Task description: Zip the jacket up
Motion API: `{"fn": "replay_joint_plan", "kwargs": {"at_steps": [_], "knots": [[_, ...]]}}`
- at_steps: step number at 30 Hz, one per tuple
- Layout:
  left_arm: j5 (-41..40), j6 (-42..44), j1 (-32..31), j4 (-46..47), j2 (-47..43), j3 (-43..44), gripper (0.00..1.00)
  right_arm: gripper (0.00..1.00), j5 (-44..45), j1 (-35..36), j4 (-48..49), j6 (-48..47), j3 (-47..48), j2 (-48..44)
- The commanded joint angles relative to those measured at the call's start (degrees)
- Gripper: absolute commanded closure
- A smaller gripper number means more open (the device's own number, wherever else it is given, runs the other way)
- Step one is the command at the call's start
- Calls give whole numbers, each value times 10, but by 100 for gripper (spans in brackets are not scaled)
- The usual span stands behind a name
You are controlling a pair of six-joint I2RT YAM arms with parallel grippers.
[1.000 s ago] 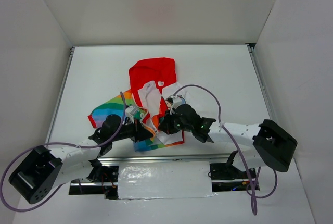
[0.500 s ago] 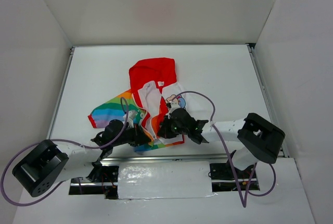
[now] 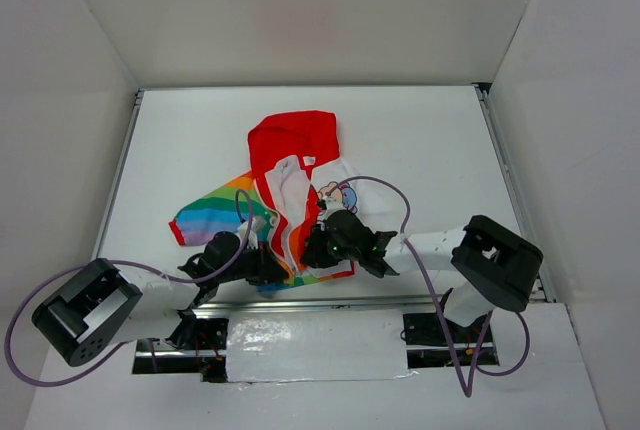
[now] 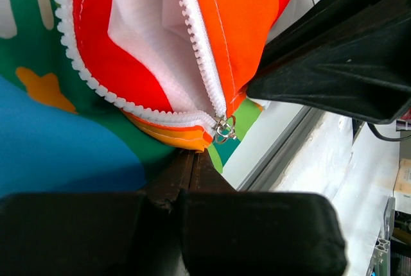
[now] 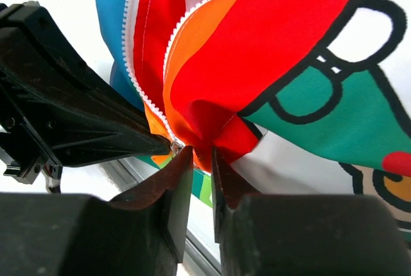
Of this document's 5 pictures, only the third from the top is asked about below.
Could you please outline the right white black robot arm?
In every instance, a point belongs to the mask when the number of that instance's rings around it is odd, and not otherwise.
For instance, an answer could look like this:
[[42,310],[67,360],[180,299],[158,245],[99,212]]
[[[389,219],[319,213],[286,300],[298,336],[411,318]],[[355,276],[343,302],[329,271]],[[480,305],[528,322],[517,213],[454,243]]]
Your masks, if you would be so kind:
[[472,216],[462,227],[408,237],[373,231],[347,210],[313,225],[300,257],[314,269],[355,262],[377,278],[398,276],[412,267],[458,272],[464,283],[451,289],[434,320],[446,341],[459,340],[495,309],[523,312],[543,259],[538,247],[485,215]]

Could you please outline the rainbow hooded kids jacket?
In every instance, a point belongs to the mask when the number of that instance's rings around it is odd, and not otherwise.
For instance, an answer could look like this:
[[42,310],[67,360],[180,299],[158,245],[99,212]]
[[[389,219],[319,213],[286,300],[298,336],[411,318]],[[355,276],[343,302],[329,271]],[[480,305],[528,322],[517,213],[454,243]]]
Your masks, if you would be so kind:
[[374,213],[372,186],[355,181],[355,169],[340,154],[337,119],[309,110],[270,115],[248,134],[249,172],[186,205],[169,223],[177,243],[196,247],[215,234],[234,231],[240,213],[252,209],[265,225],[256,233],[285,271],[279,288],[352,277],[353,263],[329,269],[303,264],[304,241],[328,196],[366,219]]

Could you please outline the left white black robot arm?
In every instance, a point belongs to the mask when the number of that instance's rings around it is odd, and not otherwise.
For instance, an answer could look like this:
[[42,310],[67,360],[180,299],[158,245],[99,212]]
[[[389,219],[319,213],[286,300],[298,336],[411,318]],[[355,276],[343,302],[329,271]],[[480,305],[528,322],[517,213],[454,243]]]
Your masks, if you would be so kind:
[[[244,250],[240,245],[237,235],[221,232],[179,267],[189,277],[205,280],[193,307],[213,298],[223,283],[245,280],[262,286],[287,278],[266,244],[249,244]],[[143,291],[112,261],[98,258],[43,301],[31,320],[69,366],[79,367],[113,341],[142,297]]]

